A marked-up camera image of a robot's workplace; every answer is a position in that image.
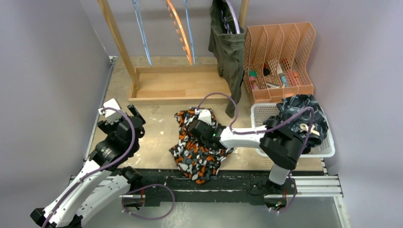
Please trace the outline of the orange camouflage shorts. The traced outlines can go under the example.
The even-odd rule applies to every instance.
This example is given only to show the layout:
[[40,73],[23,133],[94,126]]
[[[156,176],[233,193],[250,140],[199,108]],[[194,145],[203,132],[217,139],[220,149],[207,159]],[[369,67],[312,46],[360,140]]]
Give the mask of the orange camouflage shorts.
[[233,148],[212,149],[202,145],[198,139],[189,132],[192,121],[197,120],[196,108],[190,107],[181,110],[174,115],[179,124],[178,142],[169,149],[178,170],[185,177],[197,184],[208,182],[213,176],[217,176],[221,163],[233,153]]

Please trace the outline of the orange hanger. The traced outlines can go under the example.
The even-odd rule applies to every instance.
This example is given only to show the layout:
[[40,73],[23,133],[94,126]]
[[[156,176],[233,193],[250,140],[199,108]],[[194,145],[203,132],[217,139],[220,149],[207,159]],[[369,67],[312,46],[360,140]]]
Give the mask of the orange hanger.
[[166,4],[166,6],[167,6],[168,12],[169,12],[170,17],[171,17],[171,19],[173,21],[173,25],[175,27],[176,33],[179,36],[179,42],[181,43],[181,46],[182,46],[182,48],[183,48],[183,50],[185,52],[185,55],[186,55],[186,57],[187,57],[187,59],[189,61],[189,64],[191,66],[193,66],[194,65],[194,57],[192,55],[193,51],[191,49],[192,43],[190,42],[190,40],[186,36],[186,33],[184,31],[182,22],[180,20],[180,17],[178,15],[178,13],[177,13],[172,1],[171,0],[165,0],[164,2]]

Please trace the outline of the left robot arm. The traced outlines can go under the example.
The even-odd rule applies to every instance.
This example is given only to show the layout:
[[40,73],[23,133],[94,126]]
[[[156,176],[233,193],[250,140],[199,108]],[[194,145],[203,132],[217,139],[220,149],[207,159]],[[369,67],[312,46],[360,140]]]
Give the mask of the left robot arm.
[[79,174],[48,206],[36,208],[30,218],[41,228],[82,228],[118,196],[137,194],[141,175],[131,167],[118,168],[140,149],[145,119],[133,104],[125,113],[115,99],[104,103],[99,113],[105,120],[97,127],[106,134],[90,153]]

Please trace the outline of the dark shark print shorts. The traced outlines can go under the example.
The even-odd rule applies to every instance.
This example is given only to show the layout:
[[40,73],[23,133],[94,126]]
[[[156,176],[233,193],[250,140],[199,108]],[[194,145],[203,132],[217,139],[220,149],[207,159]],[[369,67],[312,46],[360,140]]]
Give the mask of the dark shark print shorts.
[[[283,98],[280,103],[276,104],[276,107],[279,110],[279,113],[277,115],[270,116],[263,122],[264,124],[267,124],[270,120],[276,120],[282,123],[306,107],[313,108],[313,126],[311,127],[311,133],[305,149],[302,152],[303,154],[310,153],[312,148],[319,146],[327,137],[329,126],[326,115],[313,95],[294,95]],[[311,118],[310,114],[310,111],[305,111],[290,121],[287,124],[287,128],[298,134],[302,139],[305,139],[307,136],[306,130],[308,128],[306,127],[305,129],[302,129],[301,125],[304,124],[309,126]]]

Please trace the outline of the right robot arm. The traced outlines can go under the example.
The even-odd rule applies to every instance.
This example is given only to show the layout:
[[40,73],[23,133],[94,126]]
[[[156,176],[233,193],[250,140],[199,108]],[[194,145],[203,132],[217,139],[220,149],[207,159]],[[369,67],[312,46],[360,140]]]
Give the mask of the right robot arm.
[[202,120],[190,123],[190,133],[203,145],[211,149],[236,147],[262,150],[273,162],[267,180],[267,188],[279,193],[305,148],[304,139],[277,120],[269,120],[258,128],[234,128],[207,124]]

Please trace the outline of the light blue wire hanger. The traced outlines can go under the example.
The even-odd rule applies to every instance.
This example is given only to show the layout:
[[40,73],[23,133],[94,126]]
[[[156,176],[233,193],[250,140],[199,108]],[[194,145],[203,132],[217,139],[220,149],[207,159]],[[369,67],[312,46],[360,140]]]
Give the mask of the light blue wire hanger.
[[149,53],[147,40],[146,40],[146,34],[145,34],[145,31],[144,31],[144,26],[143,26],[143,20],[142,20],[142,16],[141,16],[140,6],[139,6],[139,3],[138,3],[137,0],[132,0],[132,5],[133,5],[133,8],[134,8],[134,13],[135,13],[135,16],[136,16],[137,25],[139,27],[139,31],[140,31],[140,34],[141,34],[141,38],[142,38],[146,58],[147,58],[147,61],[149,63],[149,66],[152,66],[152,61],[151,61],[151,56],[150,56],[150,53]]

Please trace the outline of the white plastic basket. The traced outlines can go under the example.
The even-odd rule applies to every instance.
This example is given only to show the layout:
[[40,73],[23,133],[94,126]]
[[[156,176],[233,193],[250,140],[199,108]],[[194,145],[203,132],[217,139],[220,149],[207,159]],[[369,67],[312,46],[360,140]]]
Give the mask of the white plastic basket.
[[[260,127],[263,122],[271,116],[279,114],[276,103],[256,103],[250,108],[250,118],[252,128]],[[300,158],[325,158],[332,157],[335,154],[333,136],[330,129],[327,131],[326,138],[317,147],[311,148],[307,154],[302,154]]]

